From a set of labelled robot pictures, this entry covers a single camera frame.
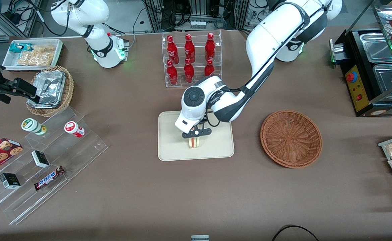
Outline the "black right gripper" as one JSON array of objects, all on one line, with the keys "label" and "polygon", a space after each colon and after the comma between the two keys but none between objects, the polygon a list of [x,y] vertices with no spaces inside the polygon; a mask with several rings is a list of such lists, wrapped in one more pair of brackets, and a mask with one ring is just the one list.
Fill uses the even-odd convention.
[{"label": "black right gripper", "polygon": [[4,78],[0,81],[0,102],[9,104],[12,96],[20,96],[38,102],[38,95],[36,94],[37,87],[23,80],[22,78],[15,78],[8,80]]}]

